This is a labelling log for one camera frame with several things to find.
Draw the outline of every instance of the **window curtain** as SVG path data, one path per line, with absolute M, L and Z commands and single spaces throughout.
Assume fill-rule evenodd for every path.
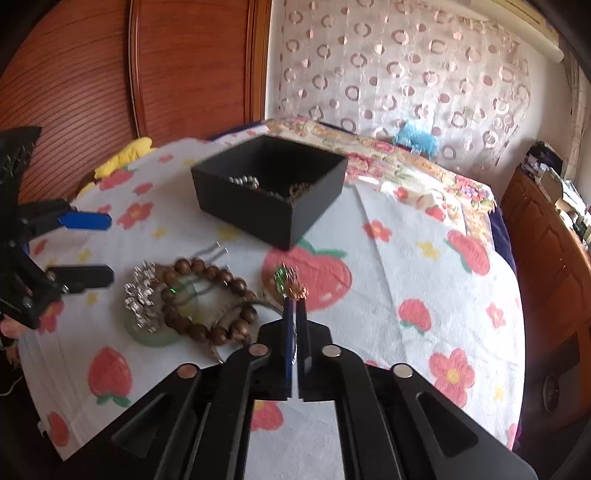
M 564 57 L 564 63 L 566 64 L 566 75 L 572 91 L 572 106 L 570 112 L 570 148 L 563 167 L 563 177 L 565 180 L 575 181 L 579 171 L 581 141 L 587 130 L 589 114 L 591 113 L 591 85 L 571 52 Z
M 271 114 L 392 137 L 435 136 L 432 160 L 489 179 L 530 105 L 527 59 L 495 22 L 418 0 L 285 0 Z

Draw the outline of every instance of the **metal bangle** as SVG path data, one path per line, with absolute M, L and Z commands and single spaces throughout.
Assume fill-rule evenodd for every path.
M 240 300 L 239 302 L 230 304 L 224 307 L 222 310 L 220 310 L 220 312 L 211 321 L 211 329 L 213 329 L 228 313 L 251 305 L 260 305 L 262 307 L 266 307 L 283 316 L 283 308 L 273 301 L 269 301 L 266 299 Z M 217 351 L 217 346 L 211 343 L 211 341 L 209 342 L 209 348 L 211 349 L 213 356 L 219 363 L 222 364 L 225 362 L 220 356 L 219 352 Z

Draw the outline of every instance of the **floral bedspread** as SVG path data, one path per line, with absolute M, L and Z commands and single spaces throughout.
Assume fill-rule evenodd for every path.
M 270 122 L 215 142 L 165 145 L 75 201 L 80 210 L 109 212 L 110 230 L 59 229 L 31 244 L 42 268 L 105 263 L 115 272 L 111 287 L 52 304 L 39 330 L 19 342 L 28 388 L 62 458 L 180 364 L 215 363 L 207 347 L 167 327 L 156 334 L 138 329 L 124 307 L 124 285 L 136 265 L 171 264 L 215 241 L 229 251 L 215 263 L 229 265 L 257 293 L 279 265 L 297 267 L 310 290 L 309 318 L 327 325 L 336 344 L 378 367 L 409 363 L 512 446 L 525 367 L 517 279 L 490 245 L 466 235 L 467 212 L 485 212 L 487 194 L 472 196 L 479 210 L 457 195 L 465 186 L 486 189 L 458 177 L 444 184 L 437 169 L 403 163 L 391 147 L 367 139 L 355 144 L 314 124 L 319 134 L 310 134 L 302 130 L 306 122 L 291 122 Z M 349 184 L 290 252 L 201 211 L 190 174 L 202 159 L 269 129 L 350 153 Z M 234 300 L 214 288 L 199 297 L 193 319 L 212 319 Z M 277 319 L 257 311 L 261 322 Z M 330 403 L 257 401 L 251 430 L 246 478 L 343 478 Z
M 305 117 L 271 119 L 272 135 L 322 147 L 349 158 L 348 181 L 369 182 L 407 205 L 492 245 L 488 213 L 491 188 L 446 170 L 423 157 L 374 138 L 347 134 Z

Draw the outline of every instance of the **open black box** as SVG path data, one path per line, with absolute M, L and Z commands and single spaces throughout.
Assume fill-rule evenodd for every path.
M 340 195 L 346 168 L 342 155 L 262 135 L 198 163 L 191 173 L 203 211 L 289 250 Z M 229 180 L 242 176 L 256 177 L 260 187 Z M 289 200 L 290 186 L 297 183 L 310 188 Z

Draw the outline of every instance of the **wooden wardrobe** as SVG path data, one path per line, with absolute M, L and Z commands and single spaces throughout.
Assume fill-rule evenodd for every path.
M 264 116 L 271 0 L 61 0 L 0 77 L 0 129 L 43 127 L 20 201 L 70 198 L 135 138 Z

